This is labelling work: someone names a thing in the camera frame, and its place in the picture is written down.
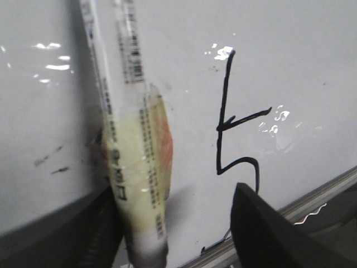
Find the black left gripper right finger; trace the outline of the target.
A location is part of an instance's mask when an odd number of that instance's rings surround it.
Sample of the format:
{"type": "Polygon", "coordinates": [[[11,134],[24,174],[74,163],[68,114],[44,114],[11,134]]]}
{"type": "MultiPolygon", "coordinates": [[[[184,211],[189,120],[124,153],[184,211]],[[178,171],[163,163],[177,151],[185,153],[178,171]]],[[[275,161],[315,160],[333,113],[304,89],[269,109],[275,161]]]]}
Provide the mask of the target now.
{"type": "Polygon", "coordinates": [[[242,267],[356,267],[296,229],[245,183],[235,188],[230,230],[242,267]]]}

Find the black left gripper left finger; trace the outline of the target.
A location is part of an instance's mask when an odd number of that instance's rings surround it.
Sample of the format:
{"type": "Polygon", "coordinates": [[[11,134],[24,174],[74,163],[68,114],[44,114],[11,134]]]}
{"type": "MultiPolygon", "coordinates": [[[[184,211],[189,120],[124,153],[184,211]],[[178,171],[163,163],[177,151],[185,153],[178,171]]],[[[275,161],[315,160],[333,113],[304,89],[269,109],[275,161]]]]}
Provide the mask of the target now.
{"type": "Polygon", "coordinates": [[[1,236],[1,267],[111,267],[123,227],[110,187],[1,236]]]}

